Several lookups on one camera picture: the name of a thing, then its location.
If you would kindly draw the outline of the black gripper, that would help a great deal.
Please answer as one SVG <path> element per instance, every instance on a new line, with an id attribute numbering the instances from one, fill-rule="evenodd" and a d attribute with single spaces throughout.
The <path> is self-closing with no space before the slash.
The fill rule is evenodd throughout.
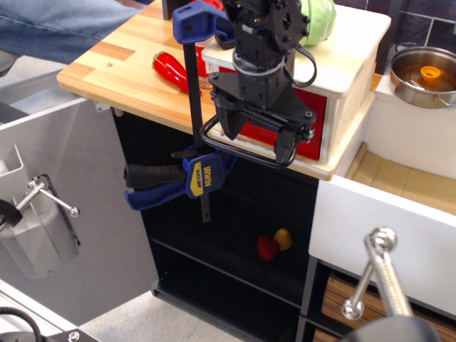
<path id="1" fill-rule="evenodd" d="M 209 75 L 209 81 L 213 85 L 216 116 L 230 140 L 235 139 L 244 127 L 247 117 L 242 110 L 247 106 L 296 119 L 303 118 L 307 110 L 313 111 L 295 93 L 282 68 L 262 76 L 217 72 Z M 274 145 L 276 163 L 290 163 L 302 141 L 299 126 L 290 123 L 283 126 Z"/>

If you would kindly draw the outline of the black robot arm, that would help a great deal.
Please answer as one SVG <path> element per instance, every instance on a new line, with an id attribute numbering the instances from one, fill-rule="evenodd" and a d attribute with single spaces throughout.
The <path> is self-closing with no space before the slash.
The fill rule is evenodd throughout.
<path id="1" fill-rule="evenodd" d="M 296 53 L 313 56 L 300 44 L 309 33 L 310 18 L 300 1 L 225 1 L 234 29 L 234 73 L 212 73 L 216 115 L 201 129 L 210 146 L 262 165 L 288 167 L 297 147 L 314 136 L 315 112 L 295 93 L 311 81 L 294 80 Z M 274 159 L 213 140 L 209 131 L 220 124 L 235 139 L 247 124 L 275 132 Z"/>

